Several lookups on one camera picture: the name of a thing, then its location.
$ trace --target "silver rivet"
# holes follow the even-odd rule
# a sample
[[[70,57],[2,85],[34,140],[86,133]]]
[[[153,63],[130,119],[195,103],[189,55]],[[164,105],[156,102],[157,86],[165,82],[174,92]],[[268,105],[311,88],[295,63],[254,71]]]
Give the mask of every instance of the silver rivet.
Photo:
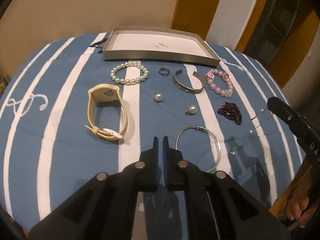
[[[97,175],[97,179],[98,180],[105,180],[107,178],[107,174],[104,173],[104,172],[100,172],[98,175]]]
[[[224,179],[226,177],[226,173],[224,171],[217,171],[216,176],[219,179]]]
[[[179,166],[180,168],[185,168],[185,167],[188,166],[188,162],[186,162],[186,161],[179,161],[179,162],[178,162],[178,166]]]
[[[144,162],[136,162],[134,166],[136,166],[137,169],[142,169],[146,164]]]

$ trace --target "striped tablecloth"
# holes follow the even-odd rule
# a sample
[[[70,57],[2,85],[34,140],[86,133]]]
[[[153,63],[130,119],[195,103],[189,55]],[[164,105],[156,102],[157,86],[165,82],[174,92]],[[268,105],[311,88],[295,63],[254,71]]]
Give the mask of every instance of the striped tablecloth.
[[[0,101],[0,203],[27,230],[48,215],[95,174],[113,174],[138,160],[152,147],[153,137],[169,137],[174,146],[186,126],[205,126],[220,139],[224,170],[266,207],[289,185],[305,153],[287,125],[266,110],[251,121],[266,100],[277,96],[286,101],[270,74],[256,60],[215,44],[209,44],[222,59],[219,70],[230,74],[235,87],[231,98],[221,97],[208,85],[198,95],[186,93],[172,82],[172,73],[183,69],[179,80],[198,87],[192,76],[204,76],[206,66],[141,62],[150,76],[134,86],[120,85],[128,112],[125,143],[105,141],[93,135],[87,124],[87,91],[100,83],[113,83],[110,70],[117,62],[105,62],[100,49],[88,47],[107,33],[89,34],[48,44],[36,50],[21,66]],[[161,76],[161,67],[170,69]],[[120,78],[135,78],[137,68],[120,70]],[[218,77],[215,83],[223,88]],[[154,93],[164,95],[154,101]],[[217,114],[225,102],[234,102],[242,113],[236,125]],[[185,115],[196,105],[195,115]],[[118,130],[121,108],[117,104],[98,107],[100,127]],[[236,155],[227,151],[237,146]],[[181,135],[179,149],[184,159],[208,169],[216,157],[215,143],[206,133],[188,130]],[[159,167],[163,169],[160,147]],[[187,239],[182,192],[167,192],[163,174],[154,194],[139,195],[133,239]]]

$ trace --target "treble clef pattern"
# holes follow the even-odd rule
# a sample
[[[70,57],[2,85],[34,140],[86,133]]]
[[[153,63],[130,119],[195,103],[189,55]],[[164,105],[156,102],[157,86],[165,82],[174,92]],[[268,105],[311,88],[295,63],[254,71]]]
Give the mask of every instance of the treble clef pattern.
[[[40,111],[43,111],[44,109],[46,109],[46,107],[48,106],[48,103],[49,103],[47,96],[46,96],[46,95],[43,95],[43,94],[36,94],[36,95],[34,95],[34,94],[31,93],[30,96],[29,96],[29,98],[28,98],[28,100],[27,100],[27,101],[30,100],[30,102],[29,102],[27,108],[21,113],[21,117],[24,116],[24,115],[29,111],[30,107],[32,106],[33,100],[34,100],[35,98],[39,98],[39,97],[41,97],[41,98],[44,99],[44,104],[42,104],[42,105],[39,107],[39,110],[40,110]],[[14,113],[14,115],[16,115],[16,114],[17,114],[16,105],[20,104],[21,101],[22,101],[22,100],[16,101],[14,98],[10,98],[10,99],[8,100],[6,106],[13,106],[13,113]]]

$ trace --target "pearl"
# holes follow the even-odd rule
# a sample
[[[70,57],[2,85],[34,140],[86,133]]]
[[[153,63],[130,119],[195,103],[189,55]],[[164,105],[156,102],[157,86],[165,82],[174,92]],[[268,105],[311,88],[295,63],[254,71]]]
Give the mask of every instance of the pearl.
[[[197,107],[196,106],[189,106],[188,110],[186,111],[186,114],[195,114],[197,111]]]
[[[155,93],[155,100],[157,102],[161,102],[162,99],[163,99],[163,95],[161,93],[159,93],[159,92]]]

